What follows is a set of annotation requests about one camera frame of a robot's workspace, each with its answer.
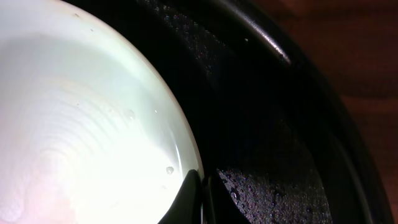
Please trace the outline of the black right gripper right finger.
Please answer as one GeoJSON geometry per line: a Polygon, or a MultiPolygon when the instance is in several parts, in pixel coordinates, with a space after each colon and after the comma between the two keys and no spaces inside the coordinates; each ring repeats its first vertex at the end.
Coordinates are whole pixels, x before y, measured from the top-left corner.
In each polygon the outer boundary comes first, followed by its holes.
{"type": "Polygon", "coordinates": [[[249,220],[234,204],[227,188],[216,173],[212,173],[203,184],[203,208],[209,224],[250,224],[249,220]]]}

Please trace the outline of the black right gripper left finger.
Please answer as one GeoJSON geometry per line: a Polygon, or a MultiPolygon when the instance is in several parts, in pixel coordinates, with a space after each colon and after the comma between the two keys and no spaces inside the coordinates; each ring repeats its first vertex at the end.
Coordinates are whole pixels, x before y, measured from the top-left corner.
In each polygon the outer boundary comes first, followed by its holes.
{"type": "Polygon", "coordinates": [[[201,181],[196,170],[189,170],[178,194],[159,224],[201,223],[201,181]]]}

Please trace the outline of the light green plate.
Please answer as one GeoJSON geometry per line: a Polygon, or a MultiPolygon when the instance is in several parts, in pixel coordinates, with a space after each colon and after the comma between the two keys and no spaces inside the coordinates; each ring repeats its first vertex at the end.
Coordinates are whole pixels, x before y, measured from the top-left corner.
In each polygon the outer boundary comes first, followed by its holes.
{"type": "Polygon", "coordinates": [[[192,130],[135,46],[63,1],[1,2],[2,223],[157,223],[191,170],[192,130]]]}

